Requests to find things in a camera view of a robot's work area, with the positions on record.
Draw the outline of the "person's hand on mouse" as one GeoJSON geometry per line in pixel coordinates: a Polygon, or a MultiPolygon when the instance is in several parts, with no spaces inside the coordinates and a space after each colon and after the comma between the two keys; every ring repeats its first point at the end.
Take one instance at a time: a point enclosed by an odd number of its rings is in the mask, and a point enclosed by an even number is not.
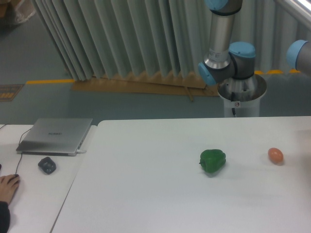
{"type": "Polygon", "coordinates": [[[20,176],[17,174],[11,174],[0,177],[0,200],[7,203],[11,203],[13,196],[19,187],[20,176]]]}

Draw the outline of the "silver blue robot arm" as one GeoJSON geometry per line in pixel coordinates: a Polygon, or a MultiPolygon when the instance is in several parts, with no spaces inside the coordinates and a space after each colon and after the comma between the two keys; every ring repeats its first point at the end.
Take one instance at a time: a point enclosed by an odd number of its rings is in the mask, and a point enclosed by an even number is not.
{"type": "MultiPolygon", "coordinates": [[[[242,0],[205,0],[212,12],[209,51],[198,64],[200,76],[207,85],[221,83],[228,78],[249,79],[254,75],[256,52],[252,44],[234,42],[229,44],[235,14],[242,8],[242,0]]],[[[310,0],[275,0],[291,16],[311,29],[310,0]]],[[[297,40],[287,50],[289,66],[311,75],[311,42],[297,40]]]]}

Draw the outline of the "dark sleeve forearm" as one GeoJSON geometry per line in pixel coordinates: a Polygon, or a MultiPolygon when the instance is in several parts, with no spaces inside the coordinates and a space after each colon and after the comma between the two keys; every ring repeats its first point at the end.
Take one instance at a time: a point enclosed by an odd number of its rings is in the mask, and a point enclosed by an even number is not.
{"type": "Polygon", "coordinates": [[[10,227],[10,210],[8,204],[0,202],[0,233],[7,233],[10,227]]]}

